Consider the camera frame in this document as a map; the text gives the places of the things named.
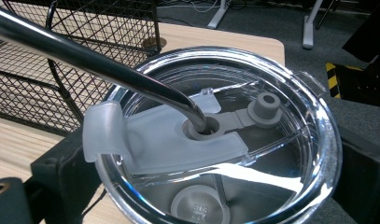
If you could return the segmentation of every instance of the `wooden table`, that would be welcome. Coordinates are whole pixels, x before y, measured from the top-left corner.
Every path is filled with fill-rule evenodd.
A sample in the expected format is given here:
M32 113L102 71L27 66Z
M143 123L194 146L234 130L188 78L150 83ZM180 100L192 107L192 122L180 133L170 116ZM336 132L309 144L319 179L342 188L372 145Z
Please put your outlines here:
M167 42L162 52L193 46L222 46L258 53L284 65L283 44L275 39L239 35L201 28L160 23L161 37ZM63 138L5 119L0 119L0 178L16 176L25 181L31 176L30 163ZM97 198L102 192L99 188ZM84 219L84 223L129 223L106 196Z

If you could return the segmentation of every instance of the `black wire basket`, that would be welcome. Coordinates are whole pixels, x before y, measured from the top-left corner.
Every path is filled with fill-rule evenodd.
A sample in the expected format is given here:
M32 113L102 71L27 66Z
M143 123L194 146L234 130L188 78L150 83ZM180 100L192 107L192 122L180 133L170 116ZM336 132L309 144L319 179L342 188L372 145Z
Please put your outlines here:
M17 0L0 7L134 67L161 51L153 0ZM0 39L0 117L67 135L111 83Z

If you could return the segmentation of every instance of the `clear plastic lid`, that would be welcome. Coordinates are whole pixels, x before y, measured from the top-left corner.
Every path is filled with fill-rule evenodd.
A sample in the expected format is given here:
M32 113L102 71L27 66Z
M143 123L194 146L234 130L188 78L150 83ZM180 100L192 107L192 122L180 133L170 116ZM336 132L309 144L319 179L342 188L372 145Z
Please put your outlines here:
M86 159L133 222L302 222L331 194L340 138L303 78L256 54L207 47L137 70L191 96L213 133L121 87L87 111Z

